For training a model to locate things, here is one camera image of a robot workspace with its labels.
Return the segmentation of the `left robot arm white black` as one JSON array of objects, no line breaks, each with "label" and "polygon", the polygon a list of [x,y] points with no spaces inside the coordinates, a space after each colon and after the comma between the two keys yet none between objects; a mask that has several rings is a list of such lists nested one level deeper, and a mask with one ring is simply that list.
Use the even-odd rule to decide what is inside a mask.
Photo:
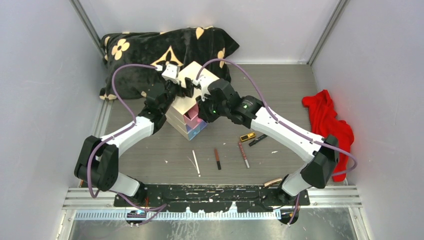
[{"label": "left robot arm white black", "polygon": [[87,137],[82,145],[74,175],[87,183],[91,197],[99,192],[116,192],[133,206],[141,206],[147,196],[145,184],[119,171],[120,156],[137,142],[158,132],[166,121],[166,112],[176,97],[193,97],[196,86],[184,78],[185,86],[167,80],[146,91],[144,107],[133,121],[105,135]]}]

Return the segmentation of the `pastel mini drawer organizer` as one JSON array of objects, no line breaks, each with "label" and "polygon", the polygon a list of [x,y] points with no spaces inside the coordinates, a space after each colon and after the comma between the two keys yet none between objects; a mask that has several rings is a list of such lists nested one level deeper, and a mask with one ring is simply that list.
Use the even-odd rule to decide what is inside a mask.
[{"label": "pastel mini drawer organizer", "polygon": [[[202,66],[197,62],[190,63],[187,67],[181,70],[178,77],[193,79],[197,76]],[[216,77],[207,69],[201,72],[207,77]],[[208,123],[198,117],[199,108],[196,102],[196,97],[201,95],[201,90],[194,88],[193,97],[179,97],[177,96],[166,112],[166,121],[175,130],[177,130],[184,138],[191,141],[198,135]]]}]

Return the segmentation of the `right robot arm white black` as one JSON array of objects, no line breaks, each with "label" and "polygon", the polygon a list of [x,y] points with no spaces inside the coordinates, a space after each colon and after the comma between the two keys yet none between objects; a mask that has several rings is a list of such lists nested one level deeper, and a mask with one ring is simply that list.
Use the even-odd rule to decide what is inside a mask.
[{"label": "right robot arm white black", "polygon": [[282,181],[277,192],[281,204],[291,205],[303,190],[326,187],[339,161],[334,149],[338,146],[336,137],[309,132],[281,117],[258,98],[239,96],[226,80],[203,76],[195,79],[193,84],[201,91],[196,101],[202,120],[212,123],[225,117],[236,125],[271,137],[304,161],[300,169]]}]

